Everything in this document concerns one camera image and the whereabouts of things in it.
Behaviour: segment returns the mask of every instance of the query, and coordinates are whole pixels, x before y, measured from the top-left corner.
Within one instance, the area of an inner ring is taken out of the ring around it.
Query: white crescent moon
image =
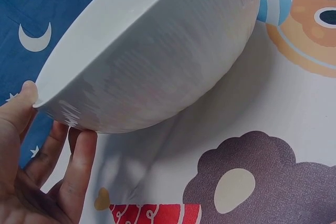
[[[31,38],[25,34],[20,24],[19,26],[19,40],[24,48],[31,52],[40,52],[45,49],[50,42],[51,39],[51,23],[49,22],[49,26],[46,32],[39,38]]]

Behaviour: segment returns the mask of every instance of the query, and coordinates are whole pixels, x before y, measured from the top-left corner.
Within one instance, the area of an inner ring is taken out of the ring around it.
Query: bowl exterior
[[[258,8],[259,0],[159,0],[40,110],[101,133],[168,119],[230,69]]]

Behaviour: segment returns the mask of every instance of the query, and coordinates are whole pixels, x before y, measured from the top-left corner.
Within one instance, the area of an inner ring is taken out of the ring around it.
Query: red shape
[[[196,224],[200,205],[160,204],[160,205],[110,205],[115,223],[127,221],[137,224],[178,224],[184,207],[183,224]]]
[[[184,216],[182,224],[195,224],[200,214],[201,206],[198,204],[184,205]]]

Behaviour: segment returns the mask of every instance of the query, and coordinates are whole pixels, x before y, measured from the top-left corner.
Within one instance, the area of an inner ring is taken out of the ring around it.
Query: white star
[[[12,93],[9,93],[9,98],[6,100],[6,102],[9,102],[11,99],[16,97],[18,94],[12,95]]]
[[[38,146],[36,145],[36,148],[35,148],[35,150],[30,150],[31,152],[32,152],[32,156],[31,156],[31,158],[33,158],[33,157],[35,157],[36,156],[36,154],[38,153],[38,151],[39,151],[39,148],[38,148]]]

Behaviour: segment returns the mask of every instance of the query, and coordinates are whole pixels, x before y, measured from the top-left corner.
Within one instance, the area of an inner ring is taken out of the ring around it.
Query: cartoon eye
[[[315,15],[314,19],[317,24],[325,28],[336,28],[336,7],[325,7],[319,9]]]
[[[254,176],[248,170],[236,168],[226,172],[215,190],[214,203],[217,212],[226,214],[234,210],[250,197],[255,186]]]

